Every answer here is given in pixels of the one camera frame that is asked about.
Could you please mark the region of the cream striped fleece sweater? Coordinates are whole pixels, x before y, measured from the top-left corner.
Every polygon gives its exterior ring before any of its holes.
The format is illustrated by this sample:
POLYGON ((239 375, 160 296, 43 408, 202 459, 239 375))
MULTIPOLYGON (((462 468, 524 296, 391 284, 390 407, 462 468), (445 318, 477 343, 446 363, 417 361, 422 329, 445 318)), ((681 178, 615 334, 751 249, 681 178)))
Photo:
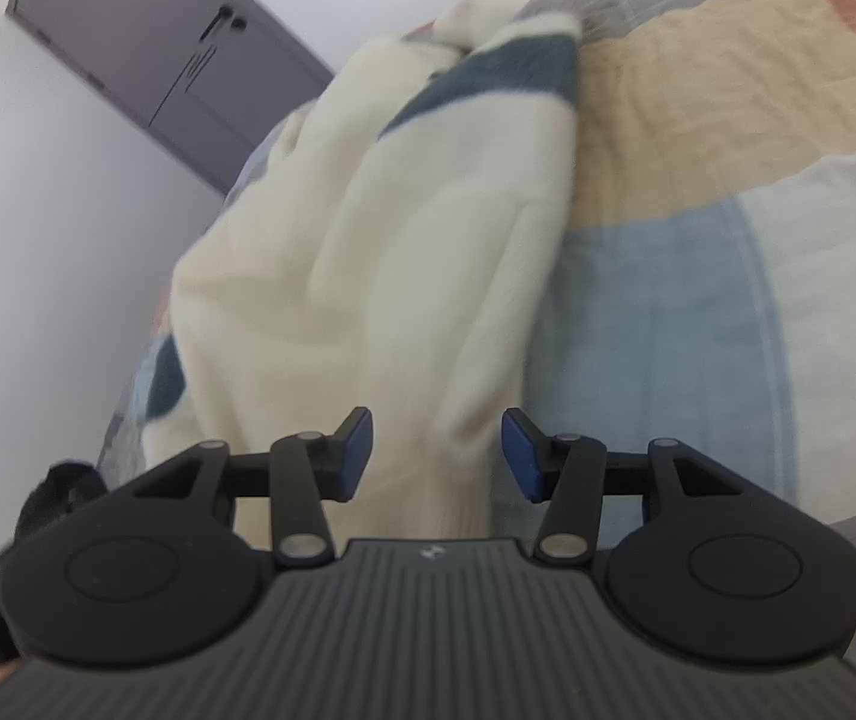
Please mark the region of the cream striped fleece sweater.
POLYGON ((373 413, 338 539, 488 533, 503 411, 574 192, 574 0, 460 0, 359 49, 172 275, 142 447, 373 413))

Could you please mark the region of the grey bedroom door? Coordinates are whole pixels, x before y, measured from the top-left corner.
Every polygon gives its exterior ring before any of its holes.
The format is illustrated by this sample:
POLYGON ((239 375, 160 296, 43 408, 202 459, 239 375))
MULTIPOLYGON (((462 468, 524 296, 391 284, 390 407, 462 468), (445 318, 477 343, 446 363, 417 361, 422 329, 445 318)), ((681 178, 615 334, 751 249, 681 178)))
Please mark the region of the grey bedroom door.
POLYGON ((257 0, 10 0, 8 11, 220 192, 284 115, 332 80, 257 0), (221 5, 247 29, 200 43, 221 5))

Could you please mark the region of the colourful patchwork bed quilt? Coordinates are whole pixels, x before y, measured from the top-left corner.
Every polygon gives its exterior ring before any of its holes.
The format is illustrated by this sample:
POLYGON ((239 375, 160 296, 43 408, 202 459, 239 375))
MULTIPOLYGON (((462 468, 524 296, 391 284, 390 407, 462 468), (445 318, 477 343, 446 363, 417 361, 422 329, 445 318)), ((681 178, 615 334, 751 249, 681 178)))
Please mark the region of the colourful patchwork bed quilt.
MULTIPOLYGON (((574 4, 574 192, 514 405, 679 437, 856 544, 856 0, 574 4)), ((527 538, 494 449, 487 535, 527 538)))

